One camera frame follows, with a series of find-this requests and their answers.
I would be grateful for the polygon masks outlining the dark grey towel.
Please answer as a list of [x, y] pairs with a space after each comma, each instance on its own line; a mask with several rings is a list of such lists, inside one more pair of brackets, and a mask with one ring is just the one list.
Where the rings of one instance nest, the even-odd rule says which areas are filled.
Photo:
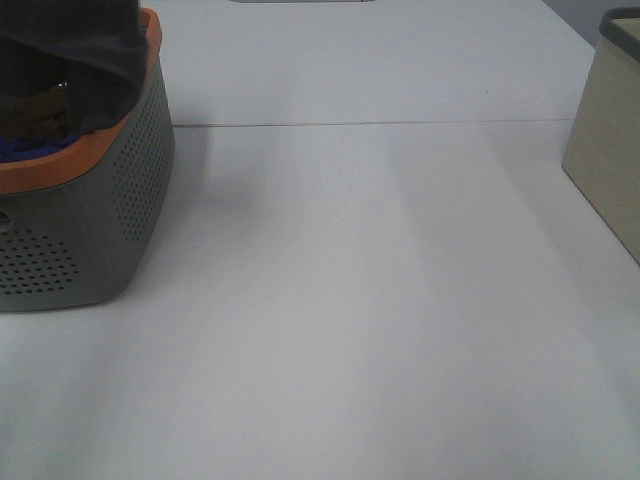
[[1, 3], [1, 95], [28, 98], [65, 84], [77, 135], [130, 113], [148, 51], [137, 1]]

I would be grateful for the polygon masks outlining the grey orange-rimmed laundry basket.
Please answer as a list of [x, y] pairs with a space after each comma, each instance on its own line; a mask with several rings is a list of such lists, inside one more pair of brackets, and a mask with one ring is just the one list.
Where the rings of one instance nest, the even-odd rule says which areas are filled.
[[108, 301], [131, 282], [172, 173], [175, 136], [157, 13], [141, 11], [147, 75], [131, 113], [48, 156], [1, 166], [1, 309]]

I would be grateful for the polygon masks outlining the beige grey-rimmed bin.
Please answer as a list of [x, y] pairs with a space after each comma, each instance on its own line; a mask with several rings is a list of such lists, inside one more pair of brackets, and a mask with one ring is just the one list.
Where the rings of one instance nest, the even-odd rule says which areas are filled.
[[562, 168], [639, 259], [639, 8], [605, 12]]

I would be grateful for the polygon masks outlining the brown cloth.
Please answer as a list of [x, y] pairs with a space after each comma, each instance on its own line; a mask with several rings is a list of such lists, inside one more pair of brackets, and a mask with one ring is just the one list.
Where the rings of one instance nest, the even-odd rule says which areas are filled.
[[67, 90], [59, 83], [29, 97], [2, 94], [1, 136], [54, 141], [73, 136]]

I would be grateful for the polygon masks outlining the blue cloth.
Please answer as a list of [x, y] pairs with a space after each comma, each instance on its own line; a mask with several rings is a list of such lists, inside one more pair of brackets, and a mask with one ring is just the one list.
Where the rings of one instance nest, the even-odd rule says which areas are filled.
[[77, 135], [70, 135], [63, 139], [2, 137], [0, 162], [2, 164], [15, 163], [52, 155], [69, 147], [79, 139], [80, 137]]

